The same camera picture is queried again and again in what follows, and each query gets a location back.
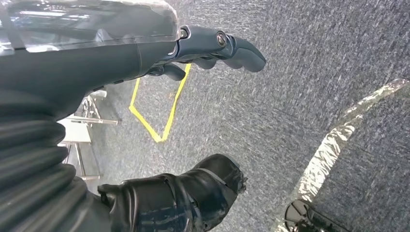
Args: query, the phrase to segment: robotic arm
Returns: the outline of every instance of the robotic arm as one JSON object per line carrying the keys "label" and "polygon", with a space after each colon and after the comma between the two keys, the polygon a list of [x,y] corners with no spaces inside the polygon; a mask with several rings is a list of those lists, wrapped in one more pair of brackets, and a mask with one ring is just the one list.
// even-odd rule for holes
{"label": "robotic arm", "polygon": [[179,175],[87,190],[61,162],[64,127],[82,98],[144,75],[183,78],[173,62],[217,60],[251,72],[265,59],[249,42],[177,23],[161,0],[0,0],[0,231],[208,231],[246,179],[216,154]]}

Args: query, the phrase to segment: screw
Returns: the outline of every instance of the screw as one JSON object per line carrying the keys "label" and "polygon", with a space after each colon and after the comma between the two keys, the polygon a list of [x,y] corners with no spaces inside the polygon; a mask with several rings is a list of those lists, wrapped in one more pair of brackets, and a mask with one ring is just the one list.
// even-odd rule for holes
{"label": "screw", "polygon": [[226,45],[226,36],[223,32],[218,32],[217,40],[221,47],[224,47]]}

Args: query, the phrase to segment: metal frame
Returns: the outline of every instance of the metal frame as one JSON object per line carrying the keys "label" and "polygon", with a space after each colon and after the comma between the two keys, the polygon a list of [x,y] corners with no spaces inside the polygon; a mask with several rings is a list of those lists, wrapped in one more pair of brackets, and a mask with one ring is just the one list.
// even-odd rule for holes
{"label": "metal frame", "polygon": [[[102,119],[100,112],[95,104],[95,101],[97,99],[103,100],[106,97],[107,97],[107,92],[104,90],[98,90],[96,92],[91,93],[90,95],[86,96],[82,100],[79,106],[79,109],[81,109],[81,116],[71,115],[71,116],[68,116],[67,119],[71,120],[72,122],[85,123],[90,128],[92,128],[93,123],[117,125],[118,120]],[[74,147],[76,155],[77,155],[78,164],[80,165],[80,170],[81,170],[80,178],[82,178],[83,180],[100,179],[101,174],[99,170],[98,170],[97,175],[87,175],[86,169],[84,167],[83,157],[82,157],[81,150],[80,150],[80,143],[64,143],[63,145],[68,149],[68,156],[63,161],[63,163],[68,163],[71,148]]]}

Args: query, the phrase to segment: robotic finger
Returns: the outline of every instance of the robotic finger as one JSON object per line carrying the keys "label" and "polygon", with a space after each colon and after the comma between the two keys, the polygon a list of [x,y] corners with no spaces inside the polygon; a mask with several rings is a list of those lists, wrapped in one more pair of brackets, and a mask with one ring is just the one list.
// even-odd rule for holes
{"label": "robotic finger", "polygon": [[262,53],[244,39],[216,29],[182,26],[181,38],[173,51],[158,61],[148,75],[165,74],[174,80],[182,80],[185,73],[177,66],[169,66],[169,62],[194,63],[203,69],[212,69],[218,60],[230,68],[243,67],[253,73],[260,72],[266,64]]}

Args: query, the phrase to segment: gray carpet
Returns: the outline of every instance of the gray carpet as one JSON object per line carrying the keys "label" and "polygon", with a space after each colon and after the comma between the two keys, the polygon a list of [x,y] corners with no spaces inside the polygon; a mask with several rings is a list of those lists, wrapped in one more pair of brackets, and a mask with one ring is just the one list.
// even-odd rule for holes
{"label": "gray carpet", "polygon": [[[128,110],[135,81],[108,86],[101,114],[118,126],[93,127],[100,183],[180,174],[226,153],[249,177],[214,231],[269,231],[331,125],[367,94],[410,71],[407,1],[170,0],[183,23],[252,41],[264,71],[193,66],[169,139],[157,144]],[[135,106],[162,131],[177,84],[141,80]],[[314,199],[358,231],[410,231],[409,96],[373,107]]]}

